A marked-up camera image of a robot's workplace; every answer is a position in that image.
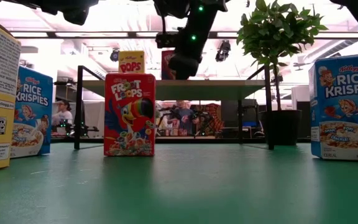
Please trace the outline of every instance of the table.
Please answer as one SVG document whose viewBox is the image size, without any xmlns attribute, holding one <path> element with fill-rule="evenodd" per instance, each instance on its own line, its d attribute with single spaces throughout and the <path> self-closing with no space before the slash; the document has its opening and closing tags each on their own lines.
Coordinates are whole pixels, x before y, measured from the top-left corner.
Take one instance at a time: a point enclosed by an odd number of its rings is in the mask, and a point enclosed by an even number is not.
<svg viewBox="0 0 358 224">
<path fill-rule="evenodd" d="M 83 80 L 83 71 L 86 71 L 98 80 Z M 265 69 L 266 80 L 270 71 Z M 266 80 L 157 80 L 156 100 L 237 100 L 238 102 L 238 132 L 239 143 L 242 139 L 242 99 L 253 94 L 255 91 L 266 87 L 267 110 L 272 110 L 270 82 Z M 80 149 L 82 88 L 86 88 L 104 97 L 104 80 L 84 66 L 78 67 L 76 116 L 75 116 L 75 149 Z"/>
<path fill-rule="evenodd" d="M 0 224 L 358 223 L 358 162 L 310 151 L 158 144 L 154 157 L 104 157 L 56 143 L 0 170 Z"/>
</svg>

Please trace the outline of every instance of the potted plant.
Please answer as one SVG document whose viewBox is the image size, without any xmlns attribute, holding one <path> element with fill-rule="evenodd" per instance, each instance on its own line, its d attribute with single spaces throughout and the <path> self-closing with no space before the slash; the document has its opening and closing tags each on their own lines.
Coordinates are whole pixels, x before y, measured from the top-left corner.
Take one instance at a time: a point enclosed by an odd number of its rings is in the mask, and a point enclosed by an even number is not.
<svg viewBox="0 0 358 224">
<path fill-rule="evenodd" d="M 244 55 L 251 54 L 254 63 L 273 70 L 277 90 L 278 110 L 273 111 L 270 120 L 271 133 L 265 133 L 267 141 L 274 144 L 295 145 L 301 111 L 282 110 L 278 88 L 278 67 L 287 66 L 279 58 L 302 52 L 307 45 L 313 45 L 314 37 L 321 30 L 328 30 L 320 24 L 322 16 L 315 14 L 314 7 L 299 11 L 294 4 L 279 5 L 277 0 L 266 5 L 265 0 L 256 0 L 256 8 L 249 17 L 241 17 L 237 44 L 242 42 Z M 263 126 L 267 125 L 266 112 L 261 113 Z"/>
</svg>

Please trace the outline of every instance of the green table surface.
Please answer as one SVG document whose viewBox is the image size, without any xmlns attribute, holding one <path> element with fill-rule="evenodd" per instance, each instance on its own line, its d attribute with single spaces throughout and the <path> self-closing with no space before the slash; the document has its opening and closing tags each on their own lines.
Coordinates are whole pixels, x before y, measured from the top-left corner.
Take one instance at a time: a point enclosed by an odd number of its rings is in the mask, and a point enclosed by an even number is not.
<svg viewBox="0 0 358 224">
<path fill-rule="evenodd" d="M 358 162 L 309 144 L 158 144 L 155 157 L 53 144 L 0 170 L 3 223 L 358 223 Z"/>
</svg>

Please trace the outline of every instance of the computer monitor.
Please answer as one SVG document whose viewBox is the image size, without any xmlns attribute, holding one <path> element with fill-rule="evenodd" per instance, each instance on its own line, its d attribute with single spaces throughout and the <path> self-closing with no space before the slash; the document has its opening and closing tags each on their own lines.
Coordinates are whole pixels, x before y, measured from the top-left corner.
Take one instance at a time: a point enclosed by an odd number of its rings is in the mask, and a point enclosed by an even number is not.
<svg viewBox="0 0 358 224">
<path fill-rule="evenodd" d="M 243 110 L 242 125 L 255 127 L 259 125 L 257 110 L 258 103 L 253 99 L 244 99 L 242 101 Z M 221 115 L 225 128 L 238 127 L 238 102 L 237 100 L 225 100 L 221 102 Z"/>
</svg>

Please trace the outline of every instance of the green leaves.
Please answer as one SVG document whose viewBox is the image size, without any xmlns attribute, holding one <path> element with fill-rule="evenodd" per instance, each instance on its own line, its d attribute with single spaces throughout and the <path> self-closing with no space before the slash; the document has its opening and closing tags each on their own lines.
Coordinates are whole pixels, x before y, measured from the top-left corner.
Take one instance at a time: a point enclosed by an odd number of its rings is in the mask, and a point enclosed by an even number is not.
<svg viewBox="0 0 358 224">
<path fill-rule="evenodd" d="M 294 4 L 290 4 L 290 9 L 291 9 L 291 11 L 293 12 L 293 13 L 295 13 L 295 14 L 298 14 L 299 12 L 298 12 L 298 9 L 296 8 L 296 6 L 294 5 Z"/>
<path fill-rule="evenodd" d="M 247 25 L 248 24 L 248 18 L 247 18 L 247 15 L 243 14 L 241 16 L 241 25 L 244 26 L 244 25 Z"/>
<path fill-rule="evenodd" d="M 262 12 L 266 12 L 267 6 L 265 0 L 256 0 L 256 8 L 261 10 Z"/>
<path fill-rule="evenodd" d="M 286 63 L 282 63 L 282 62 L 278 62 L 277 63 L 279 66 L 281 66 L 281 67 L 286 67 L 286 66 L 288 66 Z"/>
<path fill-rule="evenodd" d="M 259 30 L 259 33 L 260 33 L 261 35 L 268 35 L 268 34 L 269 34 L 269 30 L 268 30 L 268 29 L 261 29 L 261 30 Z"/>
<path fill-rule="evenodd" d="M 288 52 L 283 52 L 279 55 L 279 57 L 286 57 L 288 55 Z"/>
<path fill-rule="evenodd" d="M 314 28 L 311 28 L 309 30 L 309 32 L 310 32 L 311 35 L 317 35 L 318 34 L 318 29 L 314 27 Z"/>
<path fill-rule="evenodd" d="M 284 4 L 282 5 L 280 8 L 278 8 L 278 11 L 283 13 L 283 12 L 287 12 L 291 7 L 291 4 Z"/>
<path fill-rule="evenodd" d="M 277 0 L 268 6 L 265 0 L 256 0 L 255 5 L 251 15 L 241 16 L 237 32 L 237 44 L 242 43 L 244 55 L 251 54 L 254 63 L 287 66 L 279 59 L 300 53 L 305 49 L 301 44 L 313 45 L 314 37 L 328 30 L 320 24 L 320 14 L 310 15 L 310 9 L 299 11 L 292 3 L 280 6 Z"/>
<path fill-rule="evenodd" d="M 326 27 L 326 26 L 324 26 L 324 25 L 318 25 L 318 26 L 316 26 L 316 28 L 318 29 L 318 30 L 328 30 L 328 28 Z"/>
</svg>

